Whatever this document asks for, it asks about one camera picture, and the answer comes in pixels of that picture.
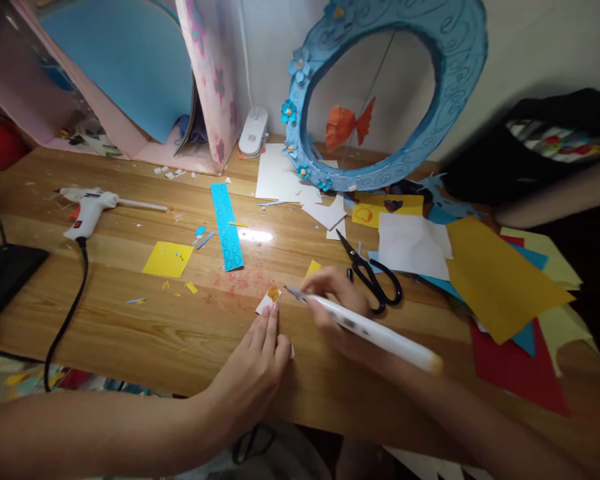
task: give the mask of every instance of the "hot glue gun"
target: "hot glue gun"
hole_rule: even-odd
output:
[[[167,208],[162,205],[124,200],[115,193],[105,192],[99,188],[62,188],[56,190],[56,192],[60,193],[67,200],[80,204],[80,213],[78,214],[77,220],[73,226],[65,232],[65,237],[72,240],[76,240],[79,237],[88,239],[93,234],[95,224],[98,223],[102,210],[114,208],[118,203],[140,208],[167,211]]]

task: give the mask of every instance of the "white wall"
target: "white wall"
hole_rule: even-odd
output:
[[[243,2],[253,101],[269,111],[269,130],[284,134],[278,118],[289,92],[287,62],[321,18],[327,0]],[[448,156],[516,100],[584,87],[600,89],[600,0],[484,0],[484,4],[489,34],[485,70],[458,122],[430,160]],[[324,140],[332,106],[360,111],[389,37],[384,32],[362,40],[318,84],[307,119],[314,138]],[[241,52],[240,44],[236,52]],[[237,72],[244,118],[249,100],[240,55]],[[377,100],[363,148],[398,150],[424,116],[432,94],[428,52],[412,35],[398,32],[371,95]]]

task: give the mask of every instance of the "hand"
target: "hand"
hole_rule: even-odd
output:
[[[264,416],[291,355],[291,342],[278,335],[278,304],[266,307],[213,379],[207,392],[228,418],[234,440]]]
[[[331,293],[343,307],[365,317],[369,317],[371,314],[365,294],[358,291],[345,274],[336,267],[325,267],[314,273],[302,284],[300,289],[305,292],[311,291],[322,297]],[[316,300],[307,299],[307,305],[313,312],[313,319],[318,330],[330,346],[346,358],[374,367],[386,356],[384,350],[341,328]]]

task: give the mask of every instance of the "white pen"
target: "white pen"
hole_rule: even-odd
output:
[[[304,293],[295,288],[287,286],[285,288],[301,303],[306,303],[308,298],[320,302],[338,325],[370,341],[377,347],[382,348],[382,350],[388,351],[422,370],[434,374],[442,373],[444,366],[442,358],[419,343],[409,340],[354,311],[348,310],[336,302],[319,297],[318,295]]]

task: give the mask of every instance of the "orange paper fish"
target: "orange paper fish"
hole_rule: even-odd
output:
[[[351,110],[336,105],[331,109],[327,120],[327,150],[333,151],[344,144],[356,130],[358,133],[358,145],[362,145],[365,137],[369,134],[371,124],[371,111],[375,104],[375,97],[371,99],[358,120]]]

